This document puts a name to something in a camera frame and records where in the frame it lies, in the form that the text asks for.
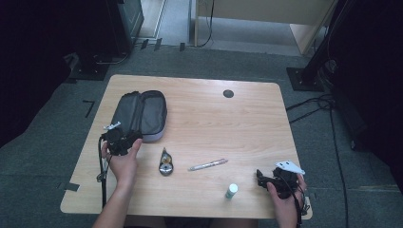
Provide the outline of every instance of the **hand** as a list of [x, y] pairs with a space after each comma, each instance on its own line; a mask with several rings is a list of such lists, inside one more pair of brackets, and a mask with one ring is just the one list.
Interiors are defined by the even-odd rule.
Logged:
[[102, 146], [102, 157], [106, 158], [109, 162], [109, 167], [116, 177], [118, 182], [117, 187], [123, 187], [124, 189], [132, 190], [136, 181], [137, 171], [137, 153], [143, 140], [136, 140], [130, 151], [125, 156], [112, 156], [107, 153], [107, 142]]
[[[300, 174], [298, 174], [297, 177], [299, 187], [304, 191], [307, 185]], [[297, 209], [294, 197], [290, 196], [287, 199], [280, 199], [278, 197], [278, 192], [275, 185], [273, 185], [271, 182], [267, 182], [267, 189], [273, 199], [273, 203], [275, 204], [275, 213], [278, 226], [280, 228], [295, 228], [297, 226]], [[302, 207], [302, 193], [299, 189], [296, 191], [295, 195], [298, 199], [299, 206]]]
[[136, 181], [136, 156], [142, 142], [142, 139], [136, 140], [128, 154], [124, 156], [110, 155], [107, 153], [107, 142], [103, 144], [102, 157], [109, 161], [110, 169], [115, 174], [118, 184], [93, 227], [124, 227], [128, 204]]

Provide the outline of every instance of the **pen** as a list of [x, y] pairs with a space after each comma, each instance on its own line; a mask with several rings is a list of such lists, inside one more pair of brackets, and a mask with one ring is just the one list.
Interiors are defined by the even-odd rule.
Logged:
[[213, 167], [213, 166], [216, 166], [216, 165], [219, 165], [219, 164], [224, 164], [224, 163], [227, 163], [227, 162], [228, 162], [227, 159], [220, 159], [220, 160], [217, 160], [217, 161], [212, 161], [210, 163], [199, 164], [199, 165], [190, 167], [189, 171], [196, 171], [196, 170], [203, 169], [203, 168]]

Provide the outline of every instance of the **finger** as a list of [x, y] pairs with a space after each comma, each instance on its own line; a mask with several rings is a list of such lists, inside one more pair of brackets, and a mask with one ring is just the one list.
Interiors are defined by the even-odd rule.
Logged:
[[271, 182], [267, 182], [267, 190], [269, 191], [270, 196], [273, 199], [273, 202], [276, 204], [280, 200], [280, 198], [278, 197], [278, 192], [276, 190], [275, 185]]
[[143, 143], [143, 139], [137, 139], [133, 145], [131, 146], [130, 149], [130, 154], [132, 154], [131, 156], [136, 157], [137, 156], [137, 152], [139, 152], [140, 146], [142, 146]]
[[101, 148], [102, 157], [105, 158], [107, 155], [107, 141], [104, 142]]

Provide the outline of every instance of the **black bag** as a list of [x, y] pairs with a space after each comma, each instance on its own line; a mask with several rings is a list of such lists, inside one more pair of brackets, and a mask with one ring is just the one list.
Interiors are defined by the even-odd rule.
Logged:
[[118, 103], [111, 127], [103, 135], [112, 155], [125, 155], [139, 138], [152, 143], [163, 136], [166, 101], [157, 90], [125, 94]]

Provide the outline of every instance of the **person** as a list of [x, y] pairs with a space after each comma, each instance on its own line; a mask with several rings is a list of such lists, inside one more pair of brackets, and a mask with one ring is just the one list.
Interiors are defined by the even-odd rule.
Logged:
[[[95, 220], [93, 227], [109, 228], [125, 226], [127, 219], [126, 214], [136, 182], [136, 171], [138, 167], [136, 157], [142, 142], [142, 139], [136, 140], [126, 156], [113, 156], [113, 159], [111, 159], [111, 155], [107, 153], [107, 142], [103, 144], [102, 156], [109, 161], [109, 167], [116, 177], [117, 184], [101, 214]], [[307, 187], [301, 175], [298, 175], [298, 184], [300, 189], [306, 189]], [[280, 228], [295, 228], [297, 226], [297, 209], [294, 198], [280, 199], [276, 187], [271, 182], [267, 183], [267, 189], [274, 203], [278, 226]], [[302, 205], [302, 193], [296, 191], [295, 195], [298, 198], [299, 205]], [[150, 218], [148, 221], [153, 222], [151, 225], [149, 225], [150, 223], [147, 224], [146, 218], [144, 217], [139, 218], [139, 220], [142, 220], [144, 224], [149, 227], [164, 227], [164, 224], [162, 224], [163, 220], [160, 219]], [[244, 224], [253, 224], [256, 225], [256, 227], [258, 225], [255, 219], [245, 219], [244, 221], [240, 221], [239, 219], [217, 219], [212, 222], [212, 226], [225, 227], [225, 224], [231, 226], [234, 222], [237, 224], [245, 222]]]

